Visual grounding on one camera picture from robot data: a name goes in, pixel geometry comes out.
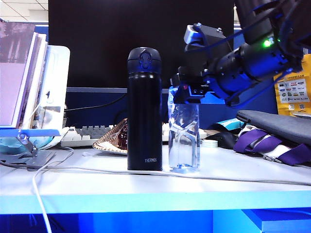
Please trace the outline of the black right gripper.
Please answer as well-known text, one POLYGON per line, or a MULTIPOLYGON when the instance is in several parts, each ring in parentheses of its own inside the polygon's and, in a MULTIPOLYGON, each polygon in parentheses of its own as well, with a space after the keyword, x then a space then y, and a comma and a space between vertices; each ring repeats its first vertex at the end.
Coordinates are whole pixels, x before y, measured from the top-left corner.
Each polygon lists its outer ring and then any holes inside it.
POLYGON ((170 78, 170 84, 179 85, 174 103, 220 103, 204 78, 188 67, 179 67, 178 73, 170 78))

